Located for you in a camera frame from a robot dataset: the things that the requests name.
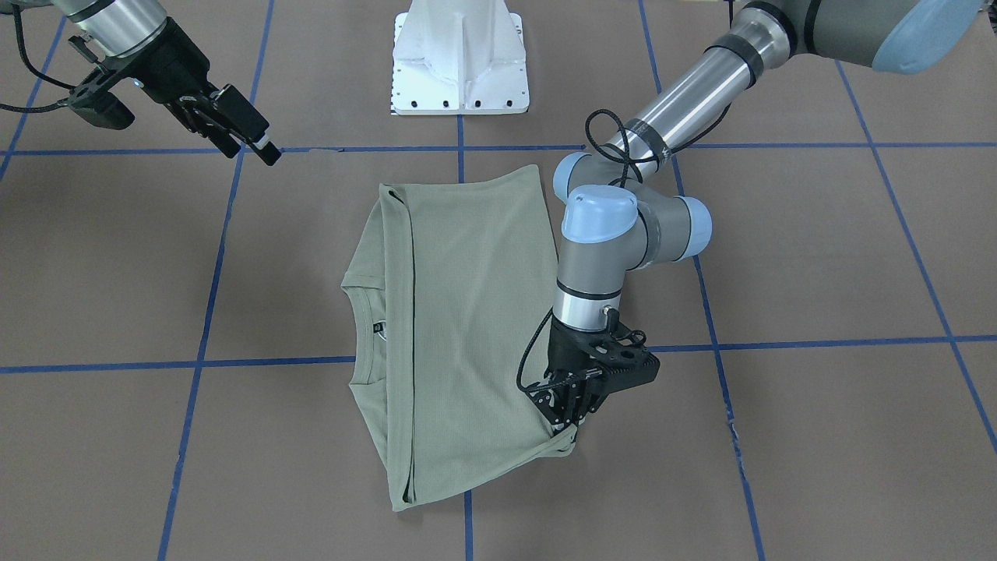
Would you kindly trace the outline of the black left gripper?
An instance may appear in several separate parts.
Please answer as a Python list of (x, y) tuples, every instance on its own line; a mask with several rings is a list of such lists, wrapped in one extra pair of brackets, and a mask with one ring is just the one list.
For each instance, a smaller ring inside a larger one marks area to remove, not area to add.
[(581, 426), (608, 395), (655, 380), (661, 362), (645, 347), (646, 334), (608, 312), (598, 333), (574, 330), (553, 319), (548, 369), (537, 383), (537, 408), (553, 434)]

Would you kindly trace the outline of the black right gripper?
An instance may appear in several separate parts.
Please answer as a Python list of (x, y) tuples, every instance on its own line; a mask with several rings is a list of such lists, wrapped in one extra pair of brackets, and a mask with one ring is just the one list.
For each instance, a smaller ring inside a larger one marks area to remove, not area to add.
[(245, 143), (267, 166), (280, 159), (268, 136), (270, 122), (234, 85), (220, 90), (211, 84), (209, 59), (174, 18), (165, 18), (159, 33), (142, 46), (118, 55), (117, 65), (143, 83), (150, 99), (225, 157), (236, 157)]

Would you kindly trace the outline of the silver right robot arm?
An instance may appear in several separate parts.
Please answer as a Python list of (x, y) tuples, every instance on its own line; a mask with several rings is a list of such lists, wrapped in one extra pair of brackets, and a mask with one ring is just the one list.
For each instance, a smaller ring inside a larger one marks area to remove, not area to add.
[(36, 107), (35, 113), (68, 108), (86, 123), (124, 130), (134, 114), (113, 94), (130, 79), (153, 102), (167, 108), (186, 130), (209, 139), (227, 157), (246, 145), (265, 164), (281, 155), (270, 141), (270, 122), (235, 88), (209, 81), (210, 61), (157, 1), (57, 1), (61, 14), (79, 28), (70, 44), (93, 70), (67, 97)]

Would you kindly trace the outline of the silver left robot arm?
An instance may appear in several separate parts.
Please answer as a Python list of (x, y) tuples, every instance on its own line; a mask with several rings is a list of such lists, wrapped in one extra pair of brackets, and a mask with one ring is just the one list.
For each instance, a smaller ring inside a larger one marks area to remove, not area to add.
[(958, 63), (978, 46), (975, 16), (955, 54), (918, 76), (876, 73), (813, 55), (759, 79), (725, 118), (788, 124), (804, 139), (726, 141), (719, 132), (670, 161), (678, 194), (713, 212), (713, 244), (691, 260), (723, 395), (727, 426), (747, 426), (747, 392), (735, 393), (738, 358), (802, 359), (791, 380), (805, 391), (808, 434), (848, 434), (826, 411), (844, 383), (852, 422), (910, 411), (922, 427), (875, 429), (893, 443), (954, 440), (941, 425), (950, 404), (970, 434), (993, 447), (992, 409), (966, 362), (995, 348), (995, 141), (945, 138), (936, 125), (968, 115)]

